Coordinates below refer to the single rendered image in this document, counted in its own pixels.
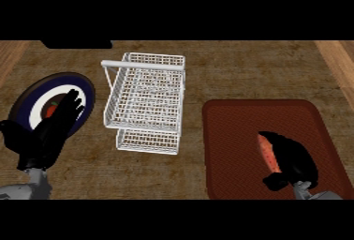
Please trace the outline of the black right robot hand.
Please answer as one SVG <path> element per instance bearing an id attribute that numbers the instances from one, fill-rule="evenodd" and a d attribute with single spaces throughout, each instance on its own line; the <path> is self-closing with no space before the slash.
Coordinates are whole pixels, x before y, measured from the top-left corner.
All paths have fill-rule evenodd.
<path id="1" fill-rule="evenodd" d="M 267 188 L 272 191 L 279 191 L 298 181 L 308 181 L 310 188 L 314 188 L 319 185 L 319 169 L 304 145 L 272 131 L 260 131 L 257 135 L 263 135 L 273 145 L 280 168 L 280 172 L 270 171 L 270 175 L 263 178 Z"/>

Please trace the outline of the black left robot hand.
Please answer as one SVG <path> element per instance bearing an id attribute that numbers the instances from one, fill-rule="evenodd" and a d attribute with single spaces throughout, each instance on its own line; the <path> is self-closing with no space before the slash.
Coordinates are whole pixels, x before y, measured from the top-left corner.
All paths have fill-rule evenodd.
<path id="1" fill-rule="evenodd" d="M 83 110 L 78 91 L 71 90 L 58 104 L 55 113 L 41 120 L 33 131 L 12 120 L 0 121 L 5 145 L 19 155 L 19 171 L 31 168 L 47 170 L 55 165 Z"/>

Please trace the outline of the orange sweet potato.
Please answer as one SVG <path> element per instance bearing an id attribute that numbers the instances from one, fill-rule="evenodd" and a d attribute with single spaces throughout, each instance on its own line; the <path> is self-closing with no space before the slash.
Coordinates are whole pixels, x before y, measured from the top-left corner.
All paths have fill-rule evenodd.
<path id="1" fill-rule="evenodd" d="M 269 166 L 269 169 L 273 173 L 279 173 L 280 168 L 277 166 L 277 158 L 273 151 L 273 145 L 263 135 L 257 135 L 257 139 L 258 139 L 261 156 Z"/>

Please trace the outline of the red-brown tray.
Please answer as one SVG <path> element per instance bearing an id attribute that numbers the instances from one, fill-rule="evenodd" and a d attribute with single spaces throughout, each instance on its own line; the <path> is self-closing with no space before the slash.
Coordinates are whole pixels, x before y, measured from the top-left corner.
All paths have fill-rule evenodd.
<path id="1" fill-rule="evenodd" d="M 314 104 L 301 99 L 217 99 L 205 103 L 204 143 L 208 195 L 216 200 L 291 200 L 294 189 L 263 184 L 270 169 L 257 133 L 272 131 L 300 142 L 317 165 L 319 185 L 354 199 L 354 187 Z"/>

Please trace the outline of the red tomato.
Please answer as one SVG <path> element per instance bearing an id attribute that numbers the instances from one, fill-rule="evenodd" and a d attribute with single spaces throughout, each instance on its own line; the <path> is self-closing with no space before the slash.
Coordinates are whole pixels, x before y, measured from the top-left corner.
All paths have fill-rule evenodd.
<path id="1" fill-rule="evenodd" d="M 46 111 L 46 118 L 49 118 L 53 115 L 53 113 L 56 111 L 56 107 L 58 107 L 58 103 L 53 101 L 47 111 Z"/>

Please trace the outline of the navy and white round plate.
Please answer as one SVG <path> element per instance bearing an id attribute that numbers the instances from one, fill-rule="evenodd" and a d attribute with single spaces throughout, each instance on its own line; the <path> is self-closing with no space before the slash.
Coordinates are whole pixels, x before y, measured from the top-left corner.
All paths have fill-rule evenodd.
<path id="1" fill-rule="evenodd" d="M 96 103 L 95 85 L 90 79 L 75 72 L 52 74 L 28 87 L 12 105 L 9 119 L 28 131 L 33 131 L 46 118 L 52 102 L 59 104 L 72 89 L 77 90 L 77 98 L 81 99 L 80 105 L 84 107 L 68 133 L 68 136 L 72 136 L 89 119 Z"/>

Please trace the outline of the black appliance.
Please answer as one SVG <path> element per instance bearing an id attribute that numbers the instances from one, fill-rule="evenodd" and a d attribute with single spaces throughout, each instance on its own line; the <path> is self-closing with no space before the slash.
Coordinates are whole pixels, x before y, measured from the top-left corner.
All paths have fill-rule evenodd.
<path id="1" fill-rule="evenodd" d="M 41 43 L 49 49 L 111 49 L 109 40 L 43 40 Z"/>

